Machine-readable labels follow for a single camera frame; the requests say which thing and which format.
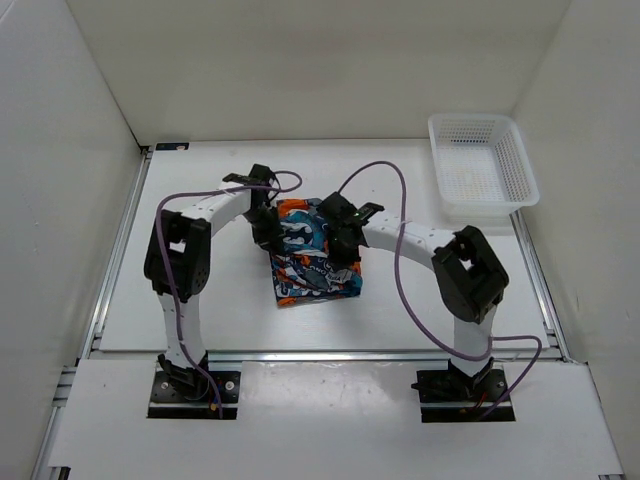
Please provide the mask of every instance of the white plastic basket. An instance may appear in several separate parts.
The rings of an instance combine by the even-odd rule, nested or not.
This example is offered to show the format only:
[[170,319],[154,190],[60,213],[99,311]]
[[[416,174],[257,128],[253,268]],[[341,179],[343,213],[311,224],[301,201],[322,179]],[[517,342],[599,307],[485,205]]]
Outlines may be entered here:
[[504,115],[429,118],[438,188],[457,218],[503,217],[540,199],[516,123]]

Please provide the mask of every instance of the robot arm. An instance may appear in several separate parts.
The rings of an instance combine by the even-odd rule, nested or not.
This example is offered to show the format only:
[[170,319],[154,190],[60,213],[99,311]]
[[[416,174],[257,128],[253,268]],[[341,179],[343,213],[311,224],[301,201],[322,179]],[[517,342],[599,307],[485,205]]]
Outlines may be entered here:
[[[319,211],[329,224],[329,258],[334,262],[359,260],[359,246],[396,251],[402,222],[383,207],[367,203],[356,209],[335,192]],[[452,355],[449,371],[473,391],[492,367],[492,358],[479,357],[491,341],[496,308],[509,283],[506,271],[482,232],[470,226],[454,233],[405,223],[400,255],[435,273],[442,301],[454,317],[453,350],[471,357]]]
[[243,215],[251,224],[255,243],[265,250],[281,252],[284,235],[277,210],[269,200],[270,192],[247,188],[270,187],[275,179],[269,168],[254,165],[248,176],[225,177],[219,187],[223,195],[206,197],[178,212],[162,211],[163,237],[180,299],[181,341],[158,235],[155,228],[152,230],[144,274],[158,294],[167,335],[167,350],[158,360],[174,386],[187,396],[202,391],[206,380],[185,358],[180,344],[201,368],[208,370],[207,351],[200,334],[199,294],[209,279],[211,239],[227,223]]
[[[189,396],[201,392],[206,380],[185,358],[183,348],[208,370],[200,335],[199,294],[209,278],[211,238],[229,221],[244,215],[252,226],[254,241],[265,250],[282,253],[284,235],[268,192],[234,190],[248,185],[269,187],[274,181],[271,170],[255,165],[249,176],[225,177],[220,187],[225,195],[204,198],[180,212],[162,211],[163,237],[181,304],[182,342],[158,236],[155,228],[152,231],[144,273],[159,296],[167,333],[167,350],[158,360],[174,386]],[[319,212],[328,223],[329,260],[351,265],[360,259],[360,246],[394,252],[402,222],[383,210],[373,203],[356,209],[337,192],[327,197]],[[496,306],[509,281],[482,233],[474,227],[452,233],[406,223],[400,255],[436,274],[442,300],[454,316],[454,349],[468,357],[481,357],[487,351]],[[490,358],[465,360],[453,356],[449,370],[467,391],[472,391],[491,366]]]

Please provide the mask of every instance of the white table surface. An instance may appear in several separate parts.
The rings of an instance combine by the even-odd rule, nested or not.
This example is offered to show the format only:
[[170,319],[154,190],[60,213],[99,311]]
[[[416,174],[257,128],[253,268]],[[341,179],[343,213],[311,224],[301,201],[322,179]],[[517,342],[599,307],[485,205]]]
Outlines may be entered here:
[[[228,173],[246,174],[253,163],[299,172],[304,185],[290,198],[324,198],[359,166],[395,162],[406,176],[408,216],[436,228],[460,228],[440,213],[428,140],[345,140],[191,143],[186,151],[154,152],[128,246],[111,298],[100,348],[161,351],[166,348],[162,310],[142,266],[155,208],[171,193],[215,189]],[[283,178],[285,185],[289,179]],[[374,167],[345,190],[357,206],[372,201],[399,212],[400,187],[388,167]],[[193,199],[176,200],[179,209]],[[534,334],[548,346],[543,319],[517,238],[508,219],[483,228],[510,276],[494,335]],[[389,252],[362,249],[364,285],[359,298],[279,308],[268,254],[252,243],[243,218],[219,232],[212,245],[211,276],[201,294],[202,335],[209,350],[370,351],[436,349],[407,316],[395,288]],[[406,294],[423,322],[453,341],[451,314],[442,304],[433,273],[410,260],[401,263]],[[529,348],[507,342],[497,348]]]
[[[512,382],[525,363],[505,365]],[[538,363],[515,422],[422,424],[415,364],[245,363],[235,421],[147,419],[152,360],[80,362],[51,466],[69,480],[597,480],[621,473],[586,366]]]

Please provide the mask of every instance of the purple cable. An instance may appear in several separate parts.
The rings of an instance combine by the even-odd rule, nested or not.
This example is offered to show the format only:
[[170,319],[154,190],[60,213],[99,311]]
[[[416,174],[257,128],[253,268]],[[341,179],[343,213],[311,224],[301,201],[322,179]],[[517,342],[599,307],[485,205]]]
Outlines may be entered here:
[[482,415],[480,415],[476,419],[476,421],[483,420],[486,417],[488,417],[489,415],[491,415],[491,413],[496,408],[498,408],[498,405],[500,405],[502,402],[504,402],[505,399],[509,395],[511,395],[511,392],[513,392],[515,390],[515,388],[522,381],[522,379],[527,375],[527,373],[529,373],[529,370],[531,370],[531,368],[533,368],[533,364],[536,363],[536,361],[538,360],[538,357],[540,357],[540,354],[542,353],[542,340],[540,340],[535,335],[513,335],[513,336],[510,336],[510,337],[493,337],[493,340],[496,341],[496,342],[508,342],[508,341],[511,341],[511,340],[533,340],[538,344],[538,347],[536,348],[536,353],[533,355],[533,357],[531,358],[531,361],[529,362],[527,367],[522,371],[520,376],[515,379],[515,381],[511,384],[511,386],[509,388],[507,388],[505,390],[505,392],[502,395],[500,395],[500,397],[498,397],[498,399],[495,402],[493,402],[493,405],[491,405],[484,412],[482,412]]
[[351,180],[353,180],[353,178],[356,175],[358,175],[360,172],[362,172],[363,170],[366,170],[367,168],[373,167],[375,165],[387,165],[387,166],[393,168],[395,170],[395,172],[398,174],[398,177],[400,178],[400,185],[402,187],[402,201],[401,201],[401,206],[400,206],[400,230],[398,232],[398,241],[396,242],[396,248],[395,248],[395,252],[394,252],[394,256],[393,256],[393,271],[394,271],[394,276],[395,276],[395,280],[396,280],[396,288],[398,289],[398,295],[400,296],[400,300],[402,301],[402,305],[404,306],[405,310],[409,314],[409,317],[411,317],[411,320],[413,320],[413,323],[416,324],[416,326],[420,329],[420,331],[422,333],[424,333],[429,340],[431,340],[433,343],[435,343],[438,347],[440,347],[442,350],[444,350],[448,354],[453,355],[453,356],[458,357],[458,358],[461,358],[462,360],[469,360],[471,362],[477,362],[477,361],[481,361],[481,360],[484,360],[484,359],[488,358],[489,355],[491,355],[491,347],[492,347],[492,341],[493,340],[498,341],[498,342],[510,341],[510,340],[534,340],[538,344],[538,348],[536,350],[536,353],[534,354],[533,358],[531,359],[531,361],[529,362],[527,367],[522,371],[520,376],[493,403],[493,405],[490,408],[488,408],[487,410],[485,410],[482,413],[482,415],[480,415],[478,417],[478,419],[477,419],[477,420],[482,420],[485,417],[487,417],[488,415],[490,415],[491,412],[493,412],[498,407],[498,405],[501,402],[503,402],[505,400],[505,398],[507,398],[511,394],[511,392],[513,392],[513,390],[518,386],[518,384],[527,375],[527,373],[529,373],[529,370],[531,370],[533,365],[538,360],[538,357],[540,357],[540,353],[542,352],[542,341],[538,337],[536,337],[535,335],[514,335],[514,336],[510,336],[510,337],[489,337],[486,352],[484,352],[482,355],[479,355],[479,356],[472,356],[472,355],[467,355],[467,354],[465,354],[463,352],[459,352],[458,350],[455,350],[454,348],[452,348],[452,347],[446,345],[445,343],[441,342],[438,338],[435,337],[435,335],[433,335],[433,333],[431,333],[429,331],[429,329],[427,329],[427,327],[425,327],[422,324],[422,322],[420,321],[418,316],[415,314],[415,312],[411,308],[411,305],[409,305],[409,301],[407,300],[407,297],[406,297],[406,295],[404,293],[404,288],[402,288],[402,280],[400,279],[400,249],[401,249],[402,240],[403,240],[403,237],[404,237],[406,213],[407,213],[407,184],[405,182],[404,175],[402,174],[400,169],[397,167],[397,165],[395,165],[392,162],[388,162],[386,160],[379,160],[379,161],[376,161],[376,162],[371,162],[371,163],[368,163],[368,164],[360,167],[358,170],[353,172],[349,176],[349,178],[347,178],[344,181],[342,186],[338,189],[338,192],[342,192],[344,187],[346,187],[347,184]]
[[353,172],[338,189],[338,193],[342,192],[344,187],[346,187],[347,184],[351,180],[353,180],[353,178],[360,172],[376,165],[387,165],[393,168],[400,178],[400,186],[402,187],[402,201],[400,204],[400,231],[398,232],[398,241],[396,242],[396,249],[393,256],[393,273],[396,279],[396,288],[398,289],[398,295],[400,295],[400,301],[402,302],[404,309],[407,311],[409,317],[411,317],[411,320],[413,320],[413,323],[416,324],[420,331],[424,333],[429,340],[431,340],[448,354],[461,358],[462,360],[468,360],[470,362],[479,362],[481,360],[484,360],[485,358],[489,358],[489,355],[491,355],[491,337],[489,337],[487,350],[482,355],[467,355],[466,353],[459,352],[453,347],[450,347],[446,343],[440,341],[440,339],[438,339],[433,333],[431,333],[429,329],[422,324],[416,313],[413,311],[413,308],[411,308],[411,305],[409,305],[409,300],[407,300],[407,296],[404,293],[404,288],[402,287],[402,280],[400,279],[400,247],[402,246],[402,239],[404,237],[404,229],[407,217],[407,184],[400,169],[395,164],[386,160],[379,160],[377,162],[368,163]]
[[275,188],[275,187],[266,187],[266,186],[258,186],[258,185],[242,185],[239,187],[227,188],[226,190],[213,190],[210,192],[180,192],[174,193],[162,199],[162,201],[158,204],[156,208],[156,218],[155,218],[155,228],[156,234],[158,236],[158,244],[160,246],[160,255],[162,256],[162,263],[164,265],[165,272],[167,272],[167,283],[169,284],[169,290],[171,291],[171,296],[173,297],[173,304],[176,312],[176,332],[178,334],[178,343],[180,344],[180,350],[184,355],[184,358],[191,364],[193,368],[196,369],[201,375],[203,375],[215,393],[215,400],[218,404],[218,414],[220,418],[222,418],[222,399],[220,397],[220,392],[218,391],[218,386],[216,385],[213,377],[207,372],[205,369],[200,367],[195,360],[189,355],[187,348],[184,346],[183,336],[182,336],[182,313],[180,312],[180,297],[178,296],[178,288],[176,286],[175,279],[173,277],[173,271],[171,270],[171,262],[169,261],[169,253],[167,251],[167,246],[164,242],[164,235],[162,234],[162,209],[163,207],[176,198],[185,198],[185,197],[217,197],[218,195],[223,195],[226,193],[235,193],[242,192],[244,190],[265,190],[269,192],[278,192],[278,193],[288,193],[296,190],[302,185],[302,177],[295,172],[291,172],[289,170],[278,170],[277,172],[273,172],[275,175],[292,175],[297,180],[298,183],[293,187],[289,188]]

